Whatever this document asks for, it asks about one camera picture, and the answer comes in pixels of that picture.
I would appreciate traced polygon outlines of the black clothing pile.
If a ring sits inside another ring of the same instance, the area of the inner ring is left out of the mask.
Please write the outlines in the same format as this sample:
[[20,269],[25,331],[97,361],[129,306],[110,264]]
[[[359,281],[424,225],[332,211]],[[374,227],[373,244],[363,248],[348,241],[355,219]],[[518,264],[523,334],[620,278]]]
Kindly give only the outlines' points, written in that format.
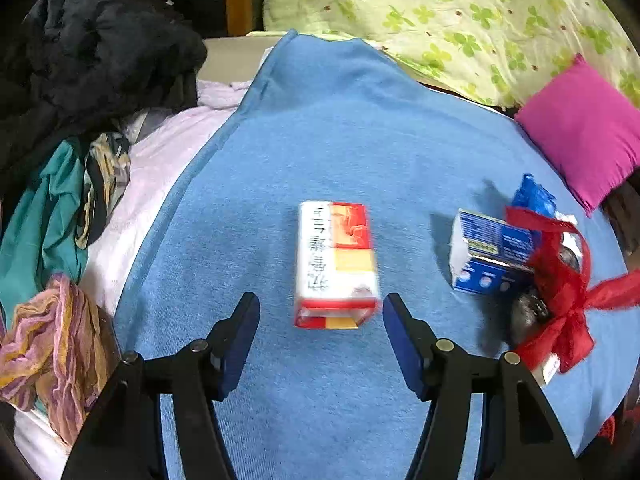
[[63,140],[138,110],[184,110],[206,60],[160,0],[38,0],[1,45],[1,192]]

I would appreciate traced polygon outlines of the magenta pillow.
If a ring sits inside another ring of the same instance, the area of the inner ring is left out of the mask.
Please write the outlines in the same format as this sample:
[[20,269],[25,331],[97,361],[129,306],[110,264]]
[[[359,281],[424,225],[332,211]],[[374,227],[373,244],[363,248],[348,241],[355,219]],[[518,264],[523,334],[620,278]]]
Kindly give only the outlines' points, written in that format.
[[638,108],[580,54],[515,121],[588,216],[639,168]]

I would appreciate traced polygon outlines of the red ribbon cloth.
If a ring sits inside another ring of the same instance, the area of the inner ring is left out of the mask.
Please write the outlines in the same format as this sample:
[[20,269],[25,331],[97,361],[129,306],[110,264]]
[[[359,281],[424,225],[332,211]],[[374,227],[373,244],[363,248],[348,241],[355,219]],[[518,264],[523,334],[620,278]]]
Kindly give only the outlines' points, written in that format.
[[[515,352],[530,370],[554,354],[559,358],[560,371],[565,373],[585,359],[594,347],[586,311],[637,307],[639,272],[634,270],[591,287],[591,252],[574,224],[512,206],[506,207],[506,222],[540,234],[540,243],[528,259],[528,266],[534,271],[535,286],[551,313],[550,320],[518,344]],[[560,258],[566,233],[576,235],[580,241],[582,268],[579,271]]]

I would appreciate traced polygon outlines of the red and white carton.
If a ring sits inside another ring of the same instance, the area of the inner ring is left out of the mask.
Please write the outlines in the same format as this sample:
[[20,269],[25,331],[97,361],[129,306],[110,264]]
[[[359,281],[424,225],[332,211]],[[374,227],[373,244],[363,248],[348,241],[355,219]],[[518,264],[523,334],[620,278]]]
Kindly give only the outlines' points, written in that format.
[[367,208],[306,200],[298,207],[294,324],[356,330],[381,304]]

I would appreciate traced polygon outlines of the green clover quilt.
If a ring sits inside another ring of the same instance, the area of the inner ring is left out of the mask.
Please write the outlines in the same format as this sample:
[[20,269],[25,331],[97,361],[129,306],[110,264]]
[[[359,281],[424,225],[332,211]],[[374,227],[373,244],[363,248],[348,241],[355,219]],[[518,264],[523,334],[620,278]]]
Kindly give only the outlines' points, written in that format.
[[524,104],[576,56],[626,98],[639,55],[603,0],[264,0],[270,32],[358,37],[417,80],[480,104]]

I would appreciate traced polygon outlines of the patterned yellow dark cloth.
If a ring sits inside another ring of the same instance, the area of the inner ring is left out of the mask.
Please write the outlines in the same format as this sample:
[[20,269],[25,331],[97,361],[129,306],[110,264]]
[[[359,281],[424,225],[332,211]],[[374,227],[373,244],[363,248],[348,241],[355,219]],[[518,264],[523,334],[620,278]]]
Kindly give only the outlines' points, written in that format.
[[100,134],[85,158],[76,246],[86,249],[103,233],[130,180],[130,142],[119,132]]

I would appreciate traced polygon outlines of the blue towel blanket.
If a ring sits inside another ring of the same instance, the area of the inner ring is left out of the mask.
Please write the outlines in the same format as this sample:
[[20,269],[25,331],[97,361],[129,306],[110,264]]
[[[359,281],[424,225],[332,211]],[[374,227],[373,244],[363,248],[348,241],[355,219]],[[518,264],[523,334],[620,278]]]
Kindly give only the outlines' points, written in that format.
[[502,215],[532,174],[578,218],[595,282],[626,270],[608,219],[586,217],[510,118],[427,89],[359,40],[289,34],[241,106],[172,187],[120,296],[115,328],[147,359],[262,307],[238,388],[215,411],[242,479],[401,479],[428,407],[380,318],[358,330],[294,325],[298,207],[367,207],[383,294],[472,354],[506,348],[508,311],[452,289],[459,209]]

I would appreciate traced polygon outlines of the blue and white carton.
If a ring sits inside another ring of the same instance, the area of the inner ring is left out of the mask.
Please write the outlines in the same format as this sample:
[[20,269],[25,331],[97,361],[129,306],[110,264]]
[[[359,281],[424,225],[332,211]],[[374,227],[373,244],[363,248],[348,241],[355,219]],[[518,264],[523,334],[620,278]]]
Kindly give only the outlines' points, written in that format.
[[449,243],[451,286],[483,296],[518,296],[534,284],[536,236],[503,220],[459,209]]

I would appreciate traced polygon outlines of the blue plastic bag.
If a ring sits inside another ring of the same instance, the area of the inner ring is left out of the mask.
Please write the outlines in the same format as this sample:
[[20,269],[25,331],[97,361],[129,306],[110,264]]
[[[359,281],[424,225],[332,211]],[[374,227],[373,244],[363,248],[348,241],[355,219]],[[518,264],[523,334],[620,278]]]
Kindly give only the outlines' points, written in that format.
[[537,183],[532,174],[523,174],[511,206],[529,209],[548,218],[554,218],[556,213],[555,196]]

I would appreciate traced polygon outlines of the pink yellow striped scarf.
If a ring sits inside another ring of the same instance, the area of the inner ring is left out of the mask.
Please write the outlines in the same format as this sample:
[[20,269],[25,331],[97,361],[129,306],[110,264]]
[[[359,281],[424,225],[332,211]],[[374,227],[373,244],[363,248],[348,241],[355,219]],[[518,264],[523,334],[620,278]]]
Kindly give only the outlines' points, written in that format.
[[106,312],[68,276],[55,274],[15,307],[1,337],[1,399],[25,412],[41,403],[70,448],[118,361]]

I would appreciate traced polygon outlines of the black plastic bag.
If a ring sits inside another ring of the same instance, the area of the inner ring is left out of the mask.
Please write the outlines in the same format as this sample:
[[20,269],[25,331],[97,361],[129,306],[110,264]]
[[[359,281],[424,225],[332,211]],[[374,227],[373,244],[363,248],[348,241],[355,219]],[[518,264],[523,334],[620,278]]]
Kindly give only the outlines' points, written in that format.
[[[582,268],[582,251],[562,245],[560,259],[574,271]],[[511,308],[511,340],[514,346],[521,344],[533,335],[535,330],[553,318],[549,307],[541,297],[535,285],[530,285],[513,301]]]

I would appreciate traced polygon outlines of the teal garment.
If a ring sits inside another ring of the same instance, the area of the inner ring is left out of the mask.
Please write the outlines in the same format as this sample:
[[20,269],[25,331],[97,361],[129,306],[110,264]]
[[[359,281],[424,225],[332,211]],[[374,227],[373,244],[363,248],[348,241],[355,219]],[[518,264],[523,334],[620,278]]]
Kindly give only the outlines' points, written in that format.
[[7,321],[19,304],[63,273],[78,282],[88,252],[75,243],[85,166],[79,142],[61,142],[29,178],[1,242],[1,307]]

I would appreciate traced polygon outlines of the white bed sheet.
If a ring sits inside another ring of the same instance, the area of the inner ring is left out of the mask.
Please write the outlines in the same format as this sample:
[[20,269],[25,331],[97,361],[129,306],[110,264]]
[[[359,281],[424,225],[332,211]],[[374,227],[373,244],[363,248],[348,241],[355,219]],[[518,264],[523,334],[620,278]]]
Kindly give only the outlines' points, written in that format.
[[238,109],[250,83],[198,82],[198,105],[142,128],[130,148],[129,183],[89,246],[80,288],[114,320],[130,269],[165,198],[194,156]]

